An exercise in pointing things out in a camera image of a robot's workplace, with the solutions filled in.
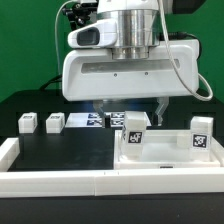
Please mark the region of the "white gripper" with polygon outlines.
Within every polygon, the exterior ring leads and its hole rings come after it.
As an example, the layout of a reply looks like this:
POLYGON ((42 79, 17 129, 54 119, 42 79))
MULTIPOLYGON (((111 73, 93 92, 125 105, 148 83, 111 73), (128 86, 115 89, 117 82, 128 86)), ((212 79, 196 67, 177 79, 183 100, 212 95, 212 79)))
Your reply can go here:
POLYGON ((198 90, 199 42, 160 41, 157 21, 101 19, 68 35, 62 92, 69 101, 94 101, 106 126, 102 100, 157 99, 157 125, 172 96, 198 90))

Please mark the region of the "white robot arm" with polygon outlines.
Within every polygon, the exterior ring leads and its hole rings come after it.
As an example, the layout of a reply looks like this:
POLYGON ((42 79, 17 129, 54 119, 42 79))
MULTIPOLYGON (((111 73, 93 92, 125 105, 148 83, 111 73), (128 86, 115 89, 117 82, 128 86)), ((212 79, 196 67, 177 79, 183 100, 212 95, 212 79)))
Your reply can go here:
POLYGON ((200 42, 169 33, 166 14, 192 13, 190 0, 82 0, 96 21, 68 35, 62 92, 69 101, 92 101, 102 117, 105 100, 155 98, 160 124, 172 96, 196 95, 200 42))

